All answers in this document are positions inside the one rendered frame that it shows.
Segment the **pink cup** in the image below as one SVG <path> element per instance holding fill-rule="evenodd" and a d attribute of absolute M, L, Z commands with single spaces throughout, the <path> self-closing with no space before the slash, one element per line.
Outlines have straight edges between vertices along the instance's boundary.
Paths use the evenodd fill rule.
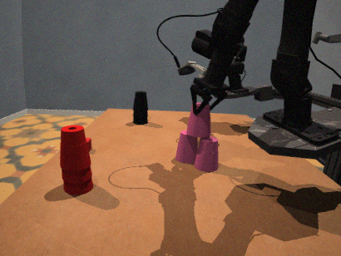
<path fill-rule="evenodd" d="M 186 130 L 181 131 L 175 159 L 181 163 L 195 163 L 197 150 L 197 137 L 187 135 Z"/>
<path fill-rule="evenodd" d="M 195 158 L 195 168 L 204 172 L 218 170 L 218 139 L 212 136 L 201 137 Z"/>
<path fill-rule="evenodd" d="M 208 137 L 211 135 L 209 104 L 198 115 L 193 113 L 192 104 L 186 134 L 194 137 Z"/>

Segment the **small red cube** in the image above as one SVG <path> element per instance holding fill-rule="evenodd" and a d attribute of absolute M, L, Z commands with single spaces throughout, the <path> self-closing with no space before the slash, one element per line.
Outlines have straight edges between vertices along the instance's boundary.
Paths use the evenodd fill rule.
<path fill-rule="evenodd" d="M 88 150 L 91 150 L 91 138 L 86 138 L 86 142 L 87 142 L 87 146 L 88 146 Z"/>

